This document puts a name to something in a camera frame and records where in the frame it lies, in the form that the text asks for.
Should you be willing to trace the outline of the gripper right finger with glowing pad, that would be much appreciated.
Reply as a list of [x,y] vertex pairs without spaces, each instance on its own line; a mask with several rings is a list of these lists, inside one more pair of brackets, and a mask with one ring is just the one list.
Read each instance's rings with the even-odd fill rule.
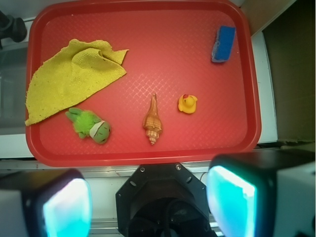
[[313,237],[316,234],[316,155],[267,149],[217,155],[206,194],[226,237]]

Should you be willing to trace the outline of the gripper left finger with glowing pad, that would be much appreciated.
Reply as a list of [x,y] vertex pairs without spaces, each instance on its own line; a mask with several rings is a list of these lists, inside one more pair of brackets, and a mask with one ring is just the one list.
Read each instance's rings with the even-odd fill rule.
[[76,169],[19,171],[0,178],[2,237],[87,237],[88,182]]

